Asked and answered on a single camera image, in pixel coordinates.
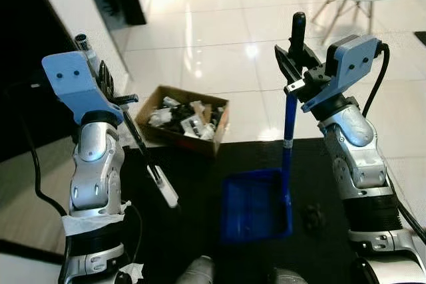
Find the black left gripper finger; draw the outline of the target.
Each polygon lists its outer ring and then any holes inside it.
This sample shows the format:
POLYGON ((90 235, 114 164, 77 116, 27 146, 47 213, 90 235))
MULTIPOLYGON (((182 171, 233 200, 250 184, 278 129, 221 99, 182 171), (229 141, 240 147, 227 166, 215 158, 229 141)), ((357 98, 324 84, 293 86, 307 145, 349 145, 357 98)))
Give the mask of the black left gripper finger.
POLYGON ((114 80, 104 60, 99 64, 99 89, 105 96, 115 96, 114 80))

